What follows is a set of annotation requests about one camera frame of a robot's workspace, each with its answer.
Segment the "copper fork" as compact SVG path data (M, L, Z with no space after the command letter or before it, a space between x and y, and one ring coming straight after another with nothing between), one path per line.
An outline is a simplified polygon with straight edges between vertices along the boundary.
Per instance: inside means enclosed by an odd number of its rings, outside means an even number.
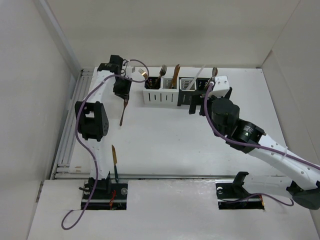
M121 118L120 118L120 122L119 122L120 127L123 125L124 114L125 114L126 107L128 106L128 103L129 103L128 99L125 99L123 101L123 110L122 110L122 114L121 114Z

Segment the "gold fork green handle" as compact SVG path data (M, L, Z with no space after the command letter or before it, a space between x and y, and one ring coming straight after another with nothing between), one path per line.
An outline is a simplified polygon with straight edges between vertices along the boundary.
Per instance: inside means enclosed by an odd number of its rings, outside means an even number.
M139 69L138 70L138 72L145 78L145 79L147 79L148 78L148 74L147 74L147 72L146 71L144 71L143 69Z

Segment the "white chopstick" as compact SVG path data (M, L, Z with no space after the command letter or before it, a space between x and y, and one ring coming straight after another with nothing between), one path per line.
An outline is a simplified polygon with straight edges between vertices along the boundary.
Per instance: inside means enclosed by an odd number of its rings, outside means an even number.
M192 79L192 81L189 83L189 85L187 86L186 90L189 91L192 86L194 85L194 83L196 82L197 78L199 77L199 75L201 74L201 72L203 71L203 69L206 67L206 65L204 64L200 70L197 72L197 74L195 75L195 77Z

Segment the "silver spoon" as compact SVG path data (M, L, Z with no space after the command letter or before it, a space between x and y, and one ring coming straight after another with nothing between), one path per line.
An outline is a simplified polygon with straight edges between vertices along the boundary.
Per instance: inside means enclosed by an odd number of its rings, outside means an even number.
M216 66L214 66L212 68L211 78L207 81L206 88L210 85L210 82L214 82L215 81L215 78L216 78L217 74L218 74L218 68Z

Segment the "bronze knife green handle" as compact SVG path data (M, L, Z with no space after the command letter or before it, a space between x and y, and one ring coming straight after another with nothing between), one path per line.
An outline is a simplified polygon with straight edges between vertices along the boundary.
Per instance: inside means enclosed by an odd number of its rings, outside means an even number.
M116 154L116 149L114 147L114 145L111 146L111 150L112 150L112 159L113 159L113 166L114 166L114 179L115 182L118 183L119 182L119 175L118 175L118 170L117 170L117 154Z

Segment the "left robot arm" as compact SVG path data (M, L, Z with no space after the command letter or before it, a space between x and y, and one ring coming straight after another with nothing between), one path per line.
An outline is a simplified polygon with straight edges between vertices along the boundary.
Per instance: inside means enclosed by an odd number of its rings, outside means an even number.
M119 55L111 55L108 63L101 63L97 68L93 89L74 106L76 139L93 159L87 188L103 199L112 192L110 165L103 152L110 126L103 101L108 91L112 90L115 96L124 100L125 105L128 104L132 80L122 74L125 63Z

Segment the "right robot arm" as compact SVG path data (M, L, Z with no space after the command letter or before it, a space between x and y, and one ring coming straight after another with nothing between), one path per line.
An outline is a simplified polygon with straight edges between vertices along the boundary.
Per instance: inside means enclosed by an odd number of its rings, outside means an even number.
M232 90L219 97L213 84L191 97L189 114L206 117L213 134L225 140L231 148L255 157L280 171L283 176L254 176L240 171L232 182L217 187L218 196L226 194L224 202L235 204L258 195L290 199L309 210L320 208L320 167L278 144L262 128L240 119L240 108L230 100Z

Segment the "black utensil container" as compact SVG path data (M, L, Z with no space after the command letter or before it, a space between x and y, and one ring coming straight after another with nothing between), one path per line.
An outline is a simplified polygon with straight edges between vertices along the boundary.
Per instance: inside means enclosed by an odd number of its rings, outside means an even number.
M192 96L198 93L203 93L205 91L205 87L209 82L210 78L206 77L198 77L190 90L187 90L187 87L192 82L192 77L179 77L179 94L177 106L181 105L190 105L192 101Z

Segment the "white utensil container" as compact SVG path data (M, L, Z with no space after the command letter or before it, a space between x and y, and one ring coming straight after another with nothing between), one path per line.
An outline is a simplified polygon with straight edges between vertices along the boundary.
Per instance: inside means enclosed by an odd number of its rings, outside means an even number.
M170 88L171 78L149 77L144 83L143 100L145 105L150 106L177 106L179 90L175 86Z

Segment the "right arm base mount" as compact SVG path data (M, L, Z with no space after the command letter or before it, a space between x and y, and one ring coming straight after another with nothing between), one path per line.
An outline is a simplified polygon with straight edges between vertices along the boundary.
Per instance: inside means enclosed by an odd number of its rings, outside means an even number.
M216 196L219 210L264 210L262 198L258 196L243 200L250 194L244 189L232 186L231 182L216 182Z

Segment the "aluminium rail front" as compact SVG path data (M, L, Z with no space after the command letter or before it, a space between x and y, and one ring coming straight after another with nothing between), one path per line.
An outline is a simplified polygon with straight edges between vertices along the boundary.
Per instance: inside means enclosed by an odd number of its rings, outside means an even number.
M151 179L234 179L235 175L187 175L187 174L128 174L119 173L120 180L151 180Z

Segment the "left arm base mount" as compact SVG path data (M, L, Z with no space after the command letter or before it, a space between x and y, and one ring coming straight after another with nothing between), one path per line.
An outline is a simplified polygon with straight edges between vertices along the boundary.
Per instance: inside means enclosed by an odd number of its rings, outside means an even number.
M110 193L96 189L86 209L106 211L126 210L127 196L127 183L112 183Z

